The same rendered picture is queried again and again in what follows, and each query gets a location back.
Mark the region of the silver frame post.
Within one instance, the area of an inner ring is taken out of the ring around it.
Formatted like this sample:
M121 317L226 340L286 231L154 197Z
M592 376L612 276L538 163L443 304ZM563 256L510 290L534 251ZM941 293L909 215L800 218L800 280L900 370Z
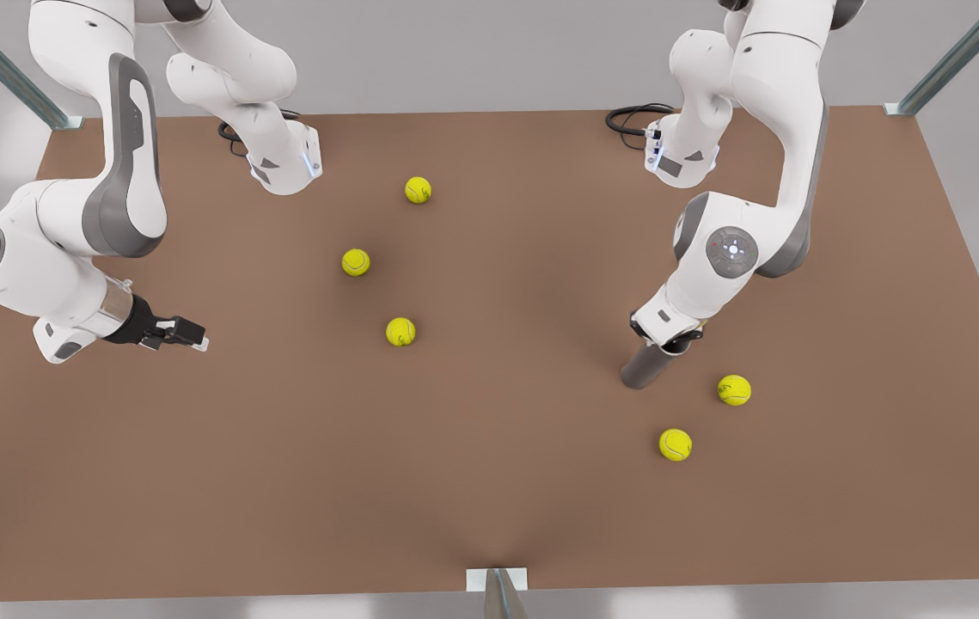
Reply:
M883 105L886 116L914 117L939 95L962 68L979 54L979 20L961 36L928 73L898 102Z
M529 619L520 591L528 591L527 567L466 569L466 591L484 592L484 619Z
M53 131L79 130L81 116L69 116L0 50L0 83Z

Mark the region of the grey tennis tube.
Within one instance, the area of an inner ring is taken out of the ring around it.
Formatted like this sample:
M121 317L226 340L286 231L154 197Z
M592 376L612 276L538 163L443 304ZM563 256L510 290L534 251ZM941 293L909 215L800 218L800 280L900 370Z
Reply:
M678 357L666 356L656 347L646 347L646 343L643 342L634 356L623 365L621 380L631 389L643 389Z

